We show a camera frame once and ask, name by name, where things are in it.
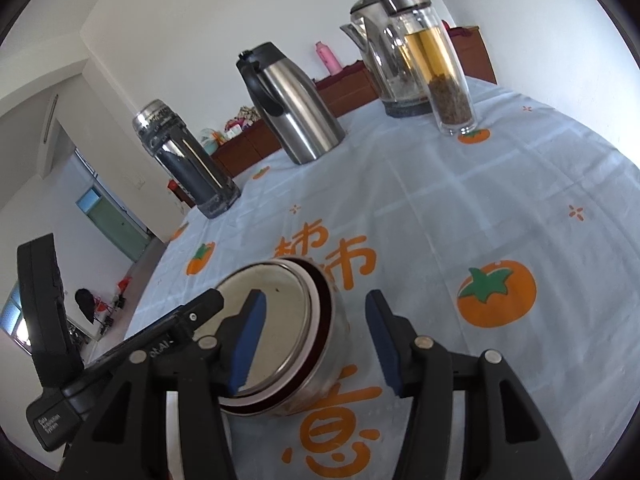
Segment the glass tea bottle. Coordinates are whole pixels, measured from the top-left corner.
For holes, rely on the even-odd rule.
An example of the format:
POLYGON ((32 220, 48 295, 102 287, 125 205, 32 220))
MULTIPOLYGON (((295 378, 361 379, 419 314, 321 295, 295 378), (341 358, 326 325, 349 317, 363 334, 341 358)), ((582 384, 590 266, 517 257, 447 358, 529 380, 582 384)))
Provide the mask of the glass tea bottle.
POLYGON ((477 120, 468 82, 431 0, 381 0, 381 3, 406 46, 439 130, 448 136, 466 136, 474 131, 477 120))

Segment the large black thermos flask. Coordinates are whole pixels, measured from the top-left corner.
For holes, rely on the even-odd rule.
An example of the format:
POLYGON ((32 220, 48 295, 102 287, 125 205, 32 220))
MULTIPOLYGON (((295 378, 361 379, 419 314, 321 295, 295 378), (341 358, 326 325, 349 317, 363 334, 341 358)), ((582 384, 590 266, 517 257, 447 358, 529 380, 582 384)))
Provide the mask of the large black thermos flask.
POLYGON ((232 177, 213 161, 186 123, 162 100, 143 107, 132 125, 146 151, 182 186, 206 218, 220 216, 241 196, 232 177))

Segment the persimmon print tablecloth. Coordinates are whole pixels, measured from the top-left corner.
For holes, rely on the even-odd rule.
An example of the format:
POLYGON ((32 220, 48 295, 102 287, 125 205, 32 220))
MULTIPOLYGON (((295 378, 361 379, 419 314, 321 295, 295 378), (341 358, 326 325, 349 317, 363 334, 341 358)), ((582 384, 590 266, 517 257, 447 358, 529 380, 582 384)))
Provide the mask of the persimmon print tablecloth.
POLYGON ((311 408, 234 418, 242 479, 388 479, 410 404, 386 386, 364 318, 380 290, 445 348, 498 350, 576 479, 592 477, 639 402, 639 171, 579 122, 474 80, 480 131, 371 103, 305 166, 277 152, 239 176, 214 220, 186 216, 130 333, 247 264, 303 256, 326 269, 350 331, 337 384, 311 408))

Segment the green door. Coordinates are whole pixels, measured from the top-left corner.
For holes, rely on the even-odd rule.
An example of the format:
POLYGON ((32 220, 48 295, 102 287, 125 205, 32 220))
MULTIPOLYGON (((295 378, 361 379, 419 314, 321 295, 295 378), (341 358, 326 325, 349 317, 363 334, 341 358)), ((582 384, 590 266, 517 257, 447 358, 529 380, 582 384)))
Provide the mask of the green door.
POLYGON ((110 196, 94 186, 77 201, 78 208, 94 226, 131 261, 137 262, 148 247, 149 235, 140 230, 110 196))

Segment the black stroller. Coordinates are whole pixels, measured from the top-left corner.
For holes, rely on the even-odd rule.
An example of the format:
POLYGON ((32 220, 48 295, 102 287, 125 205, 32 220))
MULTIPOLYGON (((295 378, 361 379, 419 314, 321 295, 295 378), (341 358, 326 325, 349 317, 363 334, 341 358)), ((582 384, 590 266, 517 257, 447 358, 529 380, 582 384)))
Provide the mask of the black stroller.
POLYGON ((108 305, 102 299, 94 296, 89 289, 77 289, 74 298, 80 312, 89 323, 98 322, 102 326, 110 324, 108 305))

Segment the teal bowl on sideboard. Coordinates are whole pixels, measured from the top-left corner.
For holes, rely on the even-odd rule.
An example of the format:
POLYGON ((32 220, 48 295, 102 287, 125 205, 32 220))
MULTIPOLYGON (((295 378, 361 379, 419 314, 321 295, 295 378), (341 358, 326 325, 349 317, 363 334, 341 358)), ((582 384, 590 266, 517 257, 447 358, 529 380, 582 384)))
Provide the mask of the teal bowl on sideboard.
POLYGON ((213 155, 218 150, 218 144, 215 140, 208 140, 203 144, 203 148, 207 154, 213 155))

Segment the pink thermos bottle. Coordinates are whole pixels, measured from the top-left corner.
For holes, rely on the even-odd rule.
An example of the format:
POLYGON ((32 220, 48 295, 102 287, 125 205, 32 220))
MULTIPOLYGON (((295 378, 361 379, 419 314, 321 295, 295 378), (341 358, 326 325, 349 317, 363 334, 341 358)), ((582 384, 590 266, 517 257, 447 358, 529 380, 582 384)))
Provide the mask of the pink thermos bottle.
POLYGON ((321 41, 318 41, 314 45, 314 47, 316 48, 316 53, 318 55, 318 58, 320 58, 324 67, 328 70, 328 72, 332 76, 341 73, 341 71, 343 70, 343 66, 329 46, 327 46, 321 41))

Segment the stainless electric kettle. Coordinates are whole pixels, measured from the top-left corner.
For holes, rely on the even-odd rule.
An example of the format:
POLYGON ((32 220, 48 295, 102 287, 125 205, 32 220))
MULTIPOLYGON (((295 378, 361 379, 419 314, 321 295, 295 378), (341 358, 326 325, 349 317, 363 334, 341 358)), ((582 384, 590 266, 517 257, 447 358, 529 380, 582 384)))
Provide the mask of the stainless electric kettle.
POLYGON ((385 113, 393 118, 430 114, 431 103, 412 71, 406 45, 381 0, 358 0, 341 31, 359 49, 385 113))

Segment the red plastic bowl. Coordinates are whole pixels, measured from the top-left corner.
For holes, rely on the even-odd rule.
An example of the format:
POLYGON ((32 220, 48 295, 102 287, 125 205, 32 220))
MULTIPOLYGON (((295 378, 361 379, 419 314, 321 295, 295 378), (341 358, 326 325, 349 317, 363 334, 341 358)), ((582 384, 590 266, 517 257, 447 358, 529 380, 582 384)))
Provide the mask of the red plastic bowl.
POLYGON ((267 261, 285 264, 298 273, 306 283, 310 298, 310 325, 299 355, 291 367, 271 387, 251 396, 235 398, 230 394, 220 399, 222 409, 235 416, 247 417, 267 413, 279 416, 292 415, 306 410, 309 405, 319 399, 322 393, 322 387, 312 378, 321 360, 323 347, 326 345, 326 336, 321 333, 322 310, 319 287, 312 279, 311 272, 305 268, 306 260, 282 257, 261 262, 267 261))

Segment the stainless steel bowl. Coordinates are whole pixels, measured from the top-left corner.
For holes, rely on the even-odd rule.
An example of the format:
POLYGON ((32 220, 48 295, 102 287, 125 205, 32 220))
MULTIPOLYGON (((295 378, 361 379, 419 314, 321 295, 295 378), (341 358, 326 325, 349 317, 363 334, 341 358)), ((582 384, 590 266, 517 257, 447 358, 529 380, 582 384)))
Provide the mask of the stainless steel bowl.
POLYGON ((348 348, 345 309, 318 263, 301 256, 243 266, 217 285, 224 308, 214 317, 240 312, 258 289, 266 319, 250 371, 239 391, 219 399, 234 416, 288 416, 305 411, 338 381, 348 348))

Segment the white enamel bowl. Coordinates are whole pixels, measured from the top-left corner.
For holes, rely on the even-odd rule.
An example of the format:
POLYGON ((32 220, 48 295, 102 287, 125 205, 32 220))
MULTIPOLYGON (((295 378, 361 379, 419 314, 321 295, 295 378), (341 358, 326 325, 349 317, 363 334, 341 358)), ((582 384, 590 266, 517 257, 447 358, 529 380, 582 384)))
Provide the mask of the white enamel bowl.
POLYGON ((237 270, 217 286, 224 297, 223 320, 241 311, 250 292, 262 293, 232 365, 232 396, 251 396, 271 387, 291 367, 310 325, 309 292, 298 273, 267 261, 237 270))

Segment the dark wooden sideboard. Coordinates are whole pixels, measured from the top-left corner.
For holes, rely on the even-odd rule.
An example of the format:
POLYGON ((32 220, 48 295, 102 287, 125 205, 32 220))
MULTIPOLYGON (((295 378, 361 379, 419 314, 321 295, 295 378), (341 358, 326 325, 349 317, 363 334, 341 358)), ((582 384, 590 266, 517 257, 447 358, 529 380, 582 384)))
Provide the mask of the dark wooden sideboard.
MULTIPOLYGON (((448 29, 448 34, 466 76, 497 83, 494 66, 477 25, 448 29)), ((347 66, 341 73, 316 83, 320 96, 335 117, 341 117, 378 99, 372 78, 362 61, 347 66)), ((222 144, 212 155, 216 164, 230 177, 236 177, 272 153, 281 144, 259 119, 254 126, 222 144)))

